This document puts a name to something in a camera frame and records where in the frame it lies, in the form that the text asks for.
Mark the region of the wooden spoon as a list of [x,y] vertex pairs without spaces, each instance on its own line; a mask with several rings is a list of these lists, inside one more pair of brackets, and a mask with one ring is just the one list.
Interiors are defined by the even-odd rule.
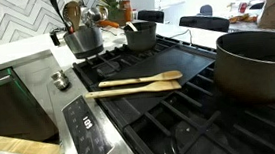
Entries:
[[67,3],[63,8],[63,18],[69,25],[69,32],[73,33],[79,29],[81,10],[76,1]]
[[102,81],[98,84],[98,86],[99,87],[109,87],[109,86],[131,85],[132,83],[177,80],[178,78],[181,78],[182,76],[183,75],[179,70],[177,70],[177,71],[166,71],[166,72],[163,72],[163,73],[158,73],[154,76],[148,76],[148,77],[143,77],[143,78]]

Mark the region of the wooden spoon on griddle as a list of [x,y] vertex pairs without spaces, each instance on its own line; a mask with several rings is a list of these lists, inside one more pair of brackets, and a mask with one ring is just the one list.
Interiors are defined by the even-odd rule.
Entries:
[[98,86],[99,87],[109,87],[109,86],[131,85],[132,83],[177,80],[178,78],[181,78],[182,76],[183,75],[179,70],[177,70],[177,71],[166,71],[166,72],[163,72],[163,73],[158,73],[154,76],[148,76],[148,77],[143,77],[143,78],[102,81],[98,84]]

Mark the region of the silver utensil container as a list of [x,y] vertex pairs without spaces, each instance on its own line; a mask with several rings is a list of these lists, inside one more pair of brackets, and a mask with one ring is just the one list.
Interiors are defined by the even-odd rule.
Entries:
[[96,55],[104,49],[102,32],[99,27],[81,26],[72,34],[65,33],[64,40],[78,59]]

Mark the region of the wooden spatula on griddle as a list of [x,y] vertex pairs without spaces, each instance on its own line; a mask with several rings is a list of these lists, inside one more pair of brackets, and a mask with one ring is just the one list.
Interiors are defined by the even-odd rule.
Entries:
[[88,92],[85,94],[87,98],[98,98],[98,97],[110,97],[110,96],[121,96],[125,94],[133,93],[144,93],[144,92],[156,92],[156,91],[167,91],[176,90],[182,86],[177,81],[155,81],[154,83],[147,84],[143,87],[132,87],[132,88],[121,88],[119,90],[109,91],[98,91]]

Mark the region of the stainless gas stove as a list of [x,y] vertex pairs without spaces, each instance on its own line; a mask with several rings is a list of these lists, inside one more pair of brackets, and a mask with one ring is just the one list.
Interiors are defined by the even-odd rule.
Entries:
[[[212,59],[181,88],[85,97],[121,70],[171,48]],[[63,91],[48,88],[65,154],[275,154],[275,103],[243,105],[213,83],[215,52],[159,37],[149,51],[125,45],[74,62]]]

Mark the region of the small dark pot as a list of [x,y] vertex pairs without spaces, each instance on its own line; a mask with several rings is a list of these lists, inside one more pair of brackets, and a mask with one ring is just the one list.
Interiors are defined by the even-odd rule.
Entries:
[[134,31],[130,26],[126,25],[123,28],[126,36],[128,48],[133,51],[142,52],[150,50],[156,45],[156,26],[155,22],[135,22]]

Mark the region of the black cast iron griddle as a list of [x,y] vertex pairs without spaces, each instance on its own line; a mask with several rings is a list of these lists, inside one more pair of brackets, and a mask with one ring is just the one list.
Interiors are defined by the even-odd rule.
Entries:
[[212,59],[189,53],[184,49],[176,47],[167,49],[151,58],[147,58],[140,63],[121,70],[114,76],[109,77],[107,82],[151,77],[159,73],[165,73],[166,71],[180,71],[183,76],[178,79],[178,82],[184,84],[211,63]]

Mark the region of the black dining chair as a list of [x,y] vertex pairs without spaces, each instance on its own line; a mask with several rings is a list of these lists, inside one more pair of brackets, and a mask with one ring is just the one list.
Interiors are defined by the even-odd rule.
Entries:
[[214,16],[186,16],[181,17],[179,25],[182,27],[201,28],[217,32],[228,32],[230,22],[226,18]]
[[164,13],[162,11],[156,11],[156,10],[140,10],[137,18],[141,21],[149,21],[149,22],[158,22],[163,23],[164,22]]

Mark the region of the stove control knob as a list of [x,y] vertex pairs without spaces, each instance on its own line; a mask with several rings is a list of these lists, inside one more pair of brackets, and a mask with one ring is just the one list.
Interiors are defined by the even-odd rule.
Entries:
[[70,84],[68,77],[62,70],[53,73],[51,78],[54,81],[56,88],[61,91],[67,88]]

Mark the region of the silver ladle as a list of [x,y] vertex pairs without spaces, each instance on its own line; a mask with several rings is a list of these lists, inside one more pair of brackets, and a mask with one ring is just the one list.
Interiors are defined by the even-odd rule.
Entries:
[[87,27],[94,27],[101,20],[101,12],[96,7],[86,8],[82,12],[81,20]]

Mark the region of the potted green plant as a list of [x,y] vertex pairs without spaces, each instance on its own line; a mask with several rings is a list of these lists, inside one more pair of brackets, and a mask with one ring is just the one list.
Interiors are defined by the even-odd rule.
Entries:
[[126,9],[120,5],[121,1],[122,0],[100,0],[100,5],[107,8],[108,19],[110,21],[113,21],[120,26],[124,26],[126,23]]

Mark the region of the large dark pot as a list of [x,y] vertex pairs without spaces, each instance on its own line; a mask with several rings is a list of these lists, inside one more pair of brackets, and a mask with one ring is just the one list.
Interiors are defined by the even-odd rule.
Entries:
[[214,83],[244,103],[275,101],[275,33],[224,34],[216,42]]

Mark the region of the black slotted spatula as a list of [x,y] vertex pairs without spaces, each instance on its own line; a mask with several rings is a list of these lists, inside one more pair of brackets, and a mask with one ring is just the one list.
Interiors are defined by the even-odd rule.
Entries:
[[61,18],[62,23],[65,25],[66,32],[69,34],[72,34],[73,31],[72,31],[71,27],[68,25],[68,23],[65,22],[63,16],[61,15],[61,12],[59,11],[57,0],[49,0],[49,1],[51,2],[54,10],[57,12],[59,17]]

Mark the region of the wooden cart top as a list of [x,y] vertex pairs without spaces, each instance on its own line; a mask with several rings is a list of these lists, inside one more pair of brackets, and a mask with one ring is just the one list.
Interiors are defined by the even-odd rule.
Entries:
[[0,136],[0,151],[16,154],[60,154],[58,144]]

